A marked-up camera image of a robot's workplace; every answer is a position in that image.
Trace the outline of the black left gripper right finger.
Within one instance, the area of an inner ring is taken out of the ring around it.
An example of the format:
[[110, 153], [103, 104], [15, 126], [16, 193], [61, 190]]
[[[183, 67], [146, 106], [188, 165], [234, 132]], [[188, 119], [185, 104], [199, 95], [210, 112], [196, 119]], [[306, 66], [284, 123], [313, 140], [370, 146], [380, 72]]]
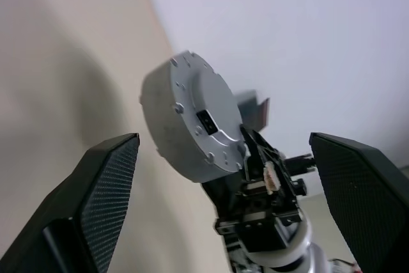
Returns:
[[409, 273], [409, 178], [380, 150], [313, 132], [330, 213], [363, 273]]

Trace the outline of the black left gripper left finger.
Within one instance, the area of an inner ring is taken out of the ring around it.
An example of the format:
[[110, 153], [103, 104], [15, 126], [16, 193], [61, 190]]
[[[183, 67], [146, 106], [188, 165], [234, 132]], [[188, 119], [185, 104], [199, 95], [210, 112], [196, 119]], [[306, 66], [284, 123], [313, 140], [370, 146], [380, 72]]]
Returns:
[[0, 273], [107, 273], [125, 221], [139, 134], [90, 148], [0, 258]]

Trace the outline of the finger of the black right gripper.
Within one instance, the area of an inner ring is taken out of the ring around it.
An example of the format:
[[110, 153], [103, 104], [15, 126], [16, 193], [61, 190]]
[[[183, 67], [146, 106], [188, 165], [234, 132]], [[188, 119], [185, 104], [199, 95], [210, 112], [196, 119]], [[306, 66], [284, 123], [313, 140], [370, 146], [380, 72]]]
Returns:
[[246, 90], [235, 95], [243, 124], [256, 132], [268, 125], [270, 99], [258, 102], [256, 90]]
[[246, 186], [242, 172], [203, 183], [203, 189], [222, 221], [243, 221], [247, 203]]

